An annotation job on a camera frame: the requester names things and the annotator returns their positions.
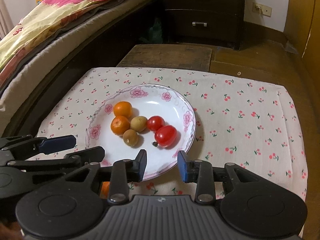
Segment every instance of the blanket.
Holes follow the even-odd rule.
[[[0,41],[0,87],[41,42],[110,0],[44,0]]]

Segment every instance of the metal handle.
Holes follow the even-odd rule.
[[[204,27],[207,27],[207,23],[202,22],[192,22],[192,26],[196,26],[197,24],[203,24]]]

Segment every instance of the curtain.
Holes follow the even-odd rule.
[[[13,23],[10,18],[4,0],[0,0],[0,39],[2,40],[13,29]]]

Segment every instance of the nightstand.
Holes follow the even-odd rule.
[[[159,0],[172,41],[228,44],[240,49],[245,0]]]

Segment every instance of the kiwi fruit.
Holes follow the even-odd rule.
[[[137,132],[132,129],[125,131],[122,138],[124,143],[130,147],[135,146],[139,140]]]
[[[142,132],[147,127],[148,119],[144,116],[136,116],[130,122],[130,129]]]

